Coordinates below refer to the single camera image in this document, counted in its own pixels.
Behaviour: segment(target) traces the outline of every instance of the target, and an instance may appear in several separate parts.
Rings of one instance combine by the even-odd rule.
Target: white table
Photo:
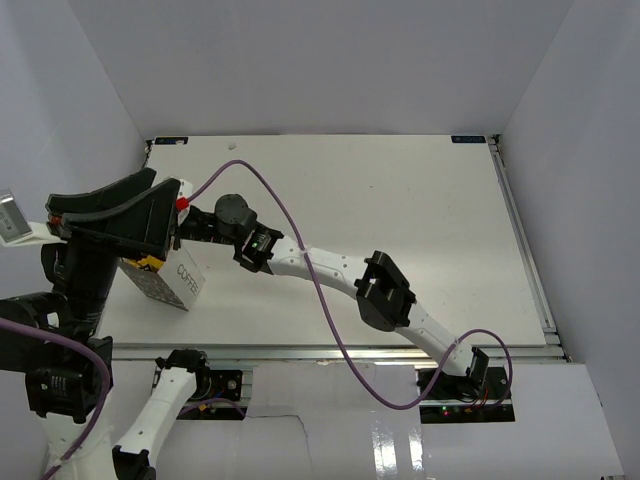
[[[201,185],[242,158],[267,178],[309,244],[348,255],[388,253],[427,310],[451,331],[482,327],[512,346],[545,344],[487,144],[448,136],[190,137],[154,145],[148,166]],[[234,166],[195,204],[240,193],[260,222],[291,235],[269,194]],[[312,285],[251,274],[225,246],[185,242],[206,277],[190,312],[146,298],[119,272],[101,335],[119,345],[333,345]],[[326,289],[350,345],[407,345],[366,326],[357,305]],[[493,344],[487,338],[473,343]]]

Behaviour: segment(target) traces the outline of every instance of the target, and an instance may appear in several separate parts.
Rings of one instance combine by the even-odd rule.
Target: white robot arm
[[[61,464],[56,480],[156,478],[158,454],[180,410],[206,385],[202,376],[206,357],[201,352],[174,350],[162,366],[151,397],[120,440],[112,444],[109,418],[103,413],[80,449]],[[47,435],[52,462],[64,455],[87,423],[76,424],[72,417],[55,413],[39,420]]]
[[[295,240],[285,236],[275,243],[271,252],[273,257],[267,261],[271,273],[311,280],[303,252]],[[310,248],[307,253],[322,285],[339,290],[356,301],[358,290],[369,288],[366,283],[375,287],[376,281],[383,281],[376,278],[362,281],[369,266],[364,257],[339,255],[319,248]],[[376,319],[363,317],[373,328],[395,331],[402,335],[439,364],[447,348],[456,341],[455,336],[431,317],[417,301],[409,306],[407,319],[407,326],[391,328],[387,322],[376,323]],[[464,377],[471,367],[473,358],[472,348],[468,344],[460,344],[449,356],[442,371],[448,375]]]

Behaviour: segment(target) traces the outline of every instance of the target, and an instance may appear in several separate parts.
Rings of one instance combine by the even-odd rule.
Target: purple cable
[[[58,335],[57,333],[47,332],[45,330],[39,330],[34,327],[29,327],[28,325],[23,325],[21,323],[15,323],[10,320],[6,320],[4,318],[0,318],[0,329],[8,330],[13,333],[17,333],[18,335],[25,335],[27,337],[37,338],[39,340],[43,340],[45,342],[55,343],[60,345],[61,347],[68,348],[69,350],[73,350],[80,355],[84,355],[89,360],[93,362],[93,364],[98,368],[100,372],[100,377],[102,378],[102,386],[100,388],[100,395],[98,396],[98,401],[96,403],[96,408],[93,411],[93,415],[89,419],[87,426],[84,428],[82,433],[78,435],[78,438],[74,440],[69,449],[60,457],[61,462],[65,462],[71,458],[71,456],[80,448],[82,443],[87,439],[93,427],[95,427],[98,422],[98,418],[100,418],[100,414],[102,413],[102,409],[104,407],[105,401],[107,400],[107,394],[109,393],[109,389],[111,387],[111,374],[109,373],[109,369],[104,361],[89,348],[85,347],[81,343],[76,342],[75,340],[71,340],[70,338],[63,337],[62,335]],[[53,465],[49,470],[45,472],[45,474],[41,477],[40,480],[49,480],[52,478],[58,470],[60,470],[61,465]]]
[[[338,345],[338,348],[340,349],[340,352],[342,352],[342,356],[344,357],[345,361],[347,362],[347,365],[349,365],[349,368],[351,369],[353,374],[356,376],[356,378],[362,384],[362,386],[376,400],[378,400],[380,403],[382,403],[386,407],[392,408],[394,410],[408,410],[408,409],[413,408],[416,405],[418,405],[422,400],[424,400],[427,397],[427,395],[429,395],[429,392],[431,392],[431,389],[433,388],[433,386],[435,385],[436,381],[438,380],[438,377],[440,376],[440,373],[442,373],[442,368],[443,368],[444,364],[446,363],[447,359],[449,358],[449,355],[451,355],[451,353],[456,349],[456,347],[458,346],[458,344],[460,342],[462,342],[465,338],[467,338],[468,336],[473,335],[475,333],[484,333],[485,335],[489,335],[490,337],[495,338],[498,341],[498,343],[500,344],[500,346],[502,347],[502,349],[504,350],[505,357],[507,359],[507,364],[509,366],[509,377],[508,377],[508,380],[507,380],[507,388],[506,388],[504,394],[502,395],[502,397],[500,397],[500,399],[497,402],[495,402],[494,404],[492,404],[489,408],[496,408],[497,406],[502,404],[502,402],[504,402],[507,399],[507,397],[509,396],[509,393],[511,392],[511,385],[513,383],[513,361],[511,359],[511,354],[509,353],[509,349],[507,348],[505,343],[502,341],[502,339],[500,337],[498,337],[498,335],[496,335],[495,333],[493,333],[493,332],[491,332],[489,330],[485,330],[483,328],[474,328],[473,330],[469,330],[468,332],[465,332],[462,335],[460,335],[460,337],[457,339],[457,341],[455,343],[453,343],[445,351],[444,356],[442,357],[442,360],[440,361],[440,365],[438,365],[438,368],[436,369],[433,377],[431,377],[431,381],[426,386],[426,388],[422,391],[420,396],[418,396],[418,398],[416,398],[414,401],[412,401],[410,403],[407,403],[406,405],[397,405],[395,403],[391,403],[386,398],[383,398],[382,396],[380,396],[380,394],[378,392],[376,392],[373,389],[373,387],[367,383],[365,378],[358,371],[358,368],[356,367],[354,361],[349,356],[349,352],[347,352],[347,347],[344,345],[344,343],[342,341],[342,338],[340,338],[340,334],[338,333],[338,329],[336,328],[336,325],[335,325],[335,323],[333,321],[333,317],[331,316],[331,312],[329,311],[329,306],[327,305],[327,300],[324,297],[324,293],[322,291],[322,286],[320,285],[320,280],[318,279],[318,275],[316,274],[316,271],[313,268],[313,263],[311,262],[311,258],[309,257],[309,254],[306,253],[306,248],[305,248],[305,245],[304,245],[304,241],[302,240],[302,235],[300,234],[300,230],[298,230],[298,227],[297,227],[296,223],[293,221],[293,218],[289,214],[289,211],[287,210],[287,208],[284,206],[284,204],[280,200],[280,197],[278,197],[276,192],[273,190],[273,188],[271,188],[271,186],[267,183],[267,181],[260,174],[260,172],[258,172],[253,166],[251,166],[249,163],[247,163],[244,160],[240,160],[240,159],[231,160],[231,161],[225,163],[224,165],[222,165],[220,168],[218,168],[218,170],[216,170],[214,172],[214,174],[211,175],[211,177],[204,183],[204,185],[202,185],[198,190],[196,190],[196,192],[193,195],[191,195],[188,198],[189,203],[193,202],[196,198],[198,198],[202,194],[202,192],[204,192],[207,188],[209,188],[209,186],[222,174],[222,172],[224,172],[227,168],[229,168],[232,165],[242,165],[242,166],[248,168],[251,171],[251,173],[253,173],[256,176],[256,178],[258,180],[260,180],[260,183],[262,183],[262,185],[264,185],[264,187],[269,191],[269,193],[271,194],[273,199],[276,201],[276,203],[280,207],[280,210],[282,210],[282,213],[284,214],[284,216],[287,217],[287,220],[289,221],[289,225],[291,225],[291,229],[293,230],[293,233],[294,233],[294,235],[296,237],[296,241],[298,242],[298,246],[300,247],[300,249],[303,252],[305,252],[304,253],[304,259],[305,259],[305,261],[307,263],[307,268],[309,269],[309,273],[311,274],[311,280],[313,281],[313,285],[316,288],[316,292],[318,294],[318,299],[320,300],[320,305],[322,306],[322,311],[324,312],[324,316],[327,319],[327,323],[329,324],[329,328],[331,329],[331,333],[333,334],[333,338],[335,339],[336,344]],[[231,404],[234,407],[238,408],[237,405],[233,404],[233,402],[231,402]]]

